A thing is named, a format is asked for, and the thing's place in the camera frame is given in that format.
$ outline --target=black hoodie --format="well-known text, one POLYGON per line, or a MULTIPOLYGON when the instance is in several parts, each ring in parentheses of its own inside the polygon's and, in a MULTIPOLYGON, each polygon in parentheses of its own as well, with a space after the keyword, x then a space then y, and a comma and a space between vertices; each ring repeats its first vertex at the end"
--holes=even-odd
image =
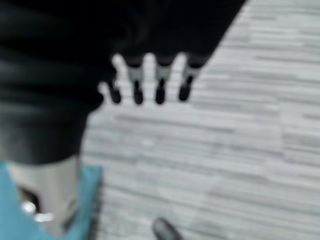
POLYGON ((26 164, 78 153, 114 53, 211 54, 244 1, 2 0, 2 151, 26 164))

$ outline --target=black sleeve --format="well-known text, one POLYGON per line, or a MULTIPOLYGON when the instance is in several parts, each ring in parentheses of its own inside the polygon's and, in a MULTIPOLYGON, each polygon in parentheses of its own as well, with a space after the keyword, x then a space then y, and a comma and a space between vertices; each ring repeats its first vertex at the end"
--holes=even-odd
POLYGON ((79 152, 88 114, 103 101, 98 84, 115 76, 112 54, 143 38, 157 2, 0 3, 0 146, 9 160, 79 152))

